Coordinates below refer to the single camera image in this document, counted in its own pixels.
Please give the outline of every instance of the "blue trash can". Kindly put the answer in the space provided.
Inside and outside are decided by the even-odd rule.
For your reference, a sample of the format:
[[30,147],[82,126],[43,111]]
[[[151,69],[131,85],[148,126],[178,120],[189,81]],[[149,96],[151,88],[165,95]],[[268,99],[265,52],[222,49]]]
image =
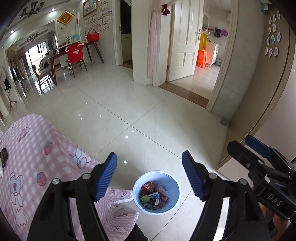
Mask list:
[[[163,206],[163,208],[159,210],[149,210],[143,207],[141,204],[141,187],[148,181],[151,181],[155,184],[160,184],[166,191],[168,191],[168,201]],[[171,212],[176,208],[181,199],[181,186],[179,182],[171,174],[164,171],[151,171],[140,176],[133,186],[133,192],[136,195],[134,201],[137,207],[144,213],[150,215],[164,215]]]

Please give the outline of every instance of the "pink blanket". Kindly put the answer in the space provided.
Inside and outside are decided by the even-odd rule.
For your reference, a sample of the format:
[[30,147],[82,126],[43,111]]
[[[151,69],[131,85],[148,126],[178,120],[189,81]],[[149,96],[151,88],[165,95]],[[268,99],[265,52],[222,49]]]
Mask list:
[[[98,161],[65,137],[49,120],[31,114],[16,121],[0,138],[9,154],[0,177],[0,208],[11,227],[26,240],[37,207],[54,178],[63,182],[90,173]],[[119,203],[133,200],[131,191],[108,188],[95,204],[110,241],[129,235],[138,213]],[[74,231],[84,240],[75,199],[70,200]]]

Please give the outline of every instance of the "door handle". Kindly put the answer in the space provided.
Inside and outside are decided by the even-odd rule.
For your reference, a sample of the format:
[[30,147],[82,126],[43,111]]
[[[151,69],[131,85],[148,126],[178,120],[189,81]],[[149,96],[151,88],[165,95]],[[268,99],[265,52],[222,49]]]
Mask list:
[[201,35],[201,33],[202,33],[202,30],[199,29],[199,30],[198,30],[198,33],[197,33],[197,34],[198,34],[198,41],[200,40],[200,35]]

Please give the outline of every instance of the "pink curtain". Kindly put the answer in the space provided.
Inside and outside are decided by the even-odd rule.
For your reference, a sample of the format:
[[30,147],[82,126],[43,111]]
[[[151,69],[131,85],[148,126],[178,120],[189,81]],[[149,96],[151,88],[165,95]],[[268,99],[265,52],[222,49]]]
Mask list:
[[164,4],[168,6],[174,4],[177,0],[154,0],[152,6],[152,18],[150,24],[150,32],[147,49],[147,70],[148,76],[155,79],[156,68],[159,57],[159,34],[160,34],[160,18]]

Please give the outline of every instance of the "doorway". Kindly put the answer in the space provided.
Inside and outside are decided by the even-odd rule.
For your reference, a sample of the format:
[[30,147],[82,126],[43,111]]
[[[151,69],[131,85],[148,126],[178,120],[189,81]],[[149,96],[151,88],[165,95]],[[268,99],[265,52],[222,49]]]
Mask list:
[[120,0],[120,33],[123,61],[120,66],[132,69],[131,2],[129,0]]
[[[236,34],[238,9],[234,5],[236,6],[237,1],[227,2],[229,5],[225,9],[218,9],[210,0],[175,3],[171,20],[167,78],[159,86],[208,111],[211,111],[208,105],[215,102],[221,89]],[[191,13],[189,8],[194,4],[199,8],[195,7],[193,16],[183,18],[182,11]],[[189,51],[187,47],[193,47],[195,43],[196,51],[193,52],[193,48]]]

